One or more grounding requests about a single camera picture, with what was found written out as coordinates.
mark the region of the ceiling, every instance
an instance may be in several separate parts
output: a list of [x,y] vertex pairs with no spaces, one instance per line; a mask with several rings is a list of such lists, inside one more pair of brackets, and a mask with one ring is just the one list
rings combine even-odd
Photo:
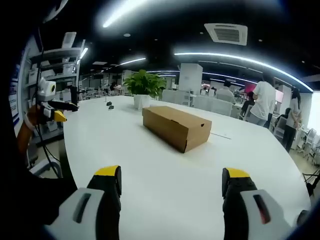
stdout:
[[[298,79],[320,73],[320,21],[316,6],[310,2],[135,1],[143,3],[104,28],[105,21],[119,9],[124,0],[69,0],[55,19],[40,27],[44,49],[60,48],[65,32],[77,32],[73,45],[79,46],[82,39],[86,39],[85,46],[88,48],[81,60],[81,74],[100,73],[112,64],[146,58],[107,71],[178,70],[181,63],[199,63],[204,72],[253,81],[261,79],[261,74],[250,68],[267,71],[299,87],[301,92],[309,92],[292,78],[252,62],[221,56],[175,56],[174,53],[178,52],[220,53],[254,59]],[[206,23],[247,26],[247,45],[213,42],[204,26]],[[97,61],[107,63],[92,64]],[[209,78],[212,76],[203,75],[204,80]],[[314,90],[320,90],[320,81],[307,84]]]

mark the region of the white tabletop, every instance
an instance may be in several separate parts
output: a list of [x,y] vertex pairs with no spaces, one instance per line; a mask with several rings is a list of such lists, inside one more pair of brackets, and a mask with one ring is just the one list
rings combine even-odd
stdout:
[[310,208],[303,177],[289,154],[264,127],[187,106],[152,100],[212,121],[208,141],[180,153],[143,126],[133,98],[107,97],[67,112],[64,140],[76,185],[86,187],[102,167],[120,165],[122,240],[223,239],[222,170],[248,172],[283,208],[293,226]]

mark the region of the green plant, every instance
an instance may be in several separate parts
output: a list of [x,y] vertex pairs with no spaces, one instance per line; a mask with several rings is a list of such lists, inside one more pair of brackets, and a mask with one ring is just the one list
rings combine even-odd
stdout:
[[162,89],[166,87],[166,81],[155,74],[139,70],[138,73],[124,80],[125,86],[131,94],[150,95],[152,98],[161,95]]

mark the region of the white flower pot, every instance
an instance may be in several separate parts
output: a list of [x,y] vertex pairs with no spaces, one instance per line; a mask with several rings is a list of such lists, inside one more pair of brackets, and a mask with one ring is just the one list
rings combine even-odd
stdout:
[[149,95],[134,95],[134,108],[138,110],[142,110],[143,108],[150,107],[150,96]]

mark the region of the cardboard box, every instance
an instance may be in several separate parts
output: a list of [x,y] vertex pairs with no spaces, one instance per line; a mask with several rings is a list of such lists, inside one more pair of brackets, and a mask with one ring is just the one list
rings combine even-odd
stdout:
[[212,122],[168,106],[142,109],[143,125],[185,153],[208,140]]

